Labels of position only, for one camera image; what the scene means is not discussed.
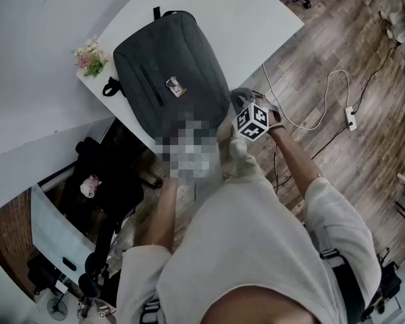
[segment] backpack zipper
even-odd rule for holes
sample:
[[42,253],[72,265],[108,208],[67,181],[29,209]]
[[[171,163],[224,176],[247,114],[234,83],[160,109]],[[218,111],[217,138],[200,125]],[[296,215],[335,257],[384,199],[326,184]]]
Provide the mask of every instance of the backpack zipper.
[[153,84],[151,78],[149,77],[149,74],[147,73],[146,69],[144,68],[144,66],[142,64],[140,65],[140,70],[141,70],[142,74],[144,74],[144,77],[146,78],[148,84],[150,85],[151,89],[155,93],[157,101],[159,102],[160,105],[163,105],[163,100],[162,100],[161,95],[157,91],[156,86]]

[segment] shirt sleeve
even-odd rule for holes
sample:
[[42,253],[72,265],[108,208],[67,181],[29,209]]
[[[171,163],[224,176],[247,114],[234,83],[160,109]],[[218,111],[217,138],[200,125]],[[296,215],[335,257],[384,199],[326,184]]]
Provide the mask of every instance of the shirt sleeve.
[[326,179],[318,178],[306,191],[304,218],[317,250],[336,248],[347,259],[367,306],[381,281],[381,268],[362,217]]
[[137,246],[123,256],[117,293],[117,322],[139,323],[142,307],[156,295],[156,285],[171,253],[162,246]]

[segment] dark gray backpack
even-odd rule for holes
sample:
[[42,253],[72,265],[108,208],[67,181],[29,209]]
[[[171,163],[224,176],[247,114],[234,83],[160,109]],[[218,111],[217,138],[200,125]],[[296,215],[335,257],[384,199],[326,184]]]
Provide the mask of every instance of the dark gray backpack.
[[[142,128],[155,140],[175,134],[171,123],[185,116],[206,122],[211,129],[225,118],[230,104],[227,83],[190,13],[165,13],[127,38],[113,57],[119,83],[110,78],[103,94],[121,90]],[[180,97],[170,88],[172,78],[186,89]]]

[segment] brick wall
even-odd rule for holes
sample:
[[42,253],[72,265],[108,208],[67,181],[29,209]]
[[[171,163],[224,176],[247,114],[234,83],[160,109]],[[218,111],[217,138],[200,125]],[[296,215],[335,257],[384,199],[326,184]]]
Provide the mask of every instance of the brick wall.
[[38,254],[32,243],[31,190],[24,191],[0,208],[0,265],[29,297],[34,285],[27,277],[27,261]]

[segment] fiducial marker cube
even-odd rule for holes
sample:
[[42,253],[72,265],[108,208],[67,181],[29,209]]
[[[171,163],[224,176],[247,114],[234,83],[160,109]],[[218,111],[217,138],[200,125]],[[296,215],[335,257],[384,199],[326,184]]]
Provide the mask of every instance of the fiducial marker cube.
[[269,111],[250,103],[236,118],[236,129],[246,139],[257,140],[269,130]]

